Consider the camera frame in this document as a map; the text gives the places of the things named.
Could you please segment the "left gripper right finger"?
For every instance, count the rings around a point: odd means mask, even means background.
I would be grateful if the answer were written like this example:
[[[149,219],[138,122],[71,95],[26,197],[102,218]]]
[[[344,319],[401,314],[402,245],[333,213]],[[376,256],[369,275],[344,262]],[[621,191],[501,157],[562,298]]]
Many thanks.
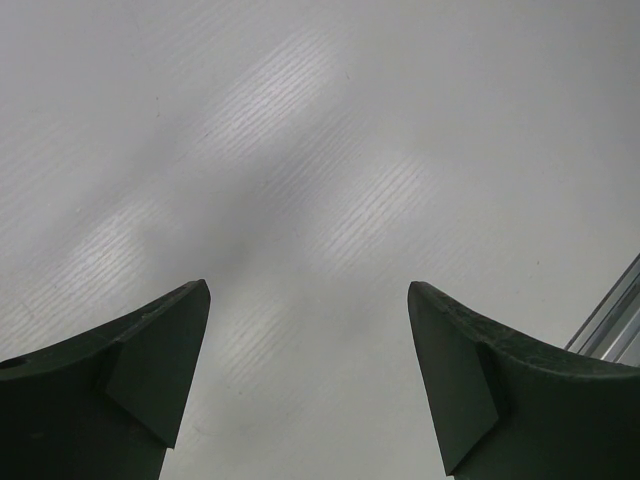
[[[414,281],[408,313],[445,473],[635,479],[639,371],[532,338]]]

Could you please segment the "aluminium table frame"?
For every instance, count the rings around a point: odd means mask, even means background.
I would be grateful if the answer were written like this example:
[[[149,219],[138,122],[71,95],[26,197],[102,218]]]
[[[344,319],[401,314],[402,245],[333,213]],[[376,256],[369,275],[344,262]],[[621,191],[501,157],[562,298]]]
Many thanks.
[[[627,267],[565,349],[587,357],[639,366],[639,256]]]

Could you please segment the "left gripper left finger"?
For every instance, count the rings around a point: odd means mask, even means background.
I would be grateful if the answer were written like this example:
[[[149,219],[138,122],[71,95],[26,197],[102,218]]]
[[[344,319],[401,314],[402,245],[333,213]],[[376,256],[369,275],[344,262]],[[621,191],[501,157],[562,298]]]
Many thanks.
[[[191,281],[2,361],[2,478],[158,478],[177,442],[209,309],[206,281]]]

